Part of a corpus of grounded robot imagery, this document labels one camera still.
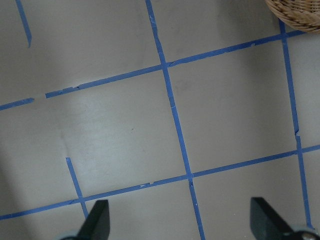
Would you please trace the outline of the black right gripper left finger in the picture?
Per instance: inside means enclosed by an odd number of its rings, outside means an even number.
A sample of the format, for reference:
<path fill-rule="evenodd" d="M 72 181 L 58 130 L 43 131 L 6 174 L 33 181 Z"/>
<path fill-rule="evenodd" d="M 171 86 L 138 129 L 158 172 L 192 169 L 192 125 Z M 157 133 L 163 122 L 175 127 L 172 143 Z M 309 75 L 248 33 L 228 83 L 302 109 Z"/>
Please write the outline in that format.
<path fill-rule="evenodd" d="M 81 240 L 107 240 L 110 230 L 109 201 L 107 199 L 97 200 L 80 228 L 77 237 Z"/>

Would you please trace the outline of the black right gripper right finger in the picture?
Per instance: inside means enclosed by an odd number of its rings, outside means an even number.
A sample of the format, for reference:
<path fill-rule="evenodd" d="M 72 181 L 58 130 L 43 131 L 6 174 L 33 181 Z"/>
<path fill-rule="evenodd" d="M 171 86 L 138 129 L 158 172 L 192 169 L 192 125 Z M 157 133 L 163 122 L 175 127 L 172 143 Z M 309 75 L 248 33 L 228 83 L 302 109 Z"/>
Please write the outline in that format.
<path fill-rule="evenodd" d="M 294 230 L 263 197 L 250 199 L 250 229 L 256 240 L 289 240 Z"/>

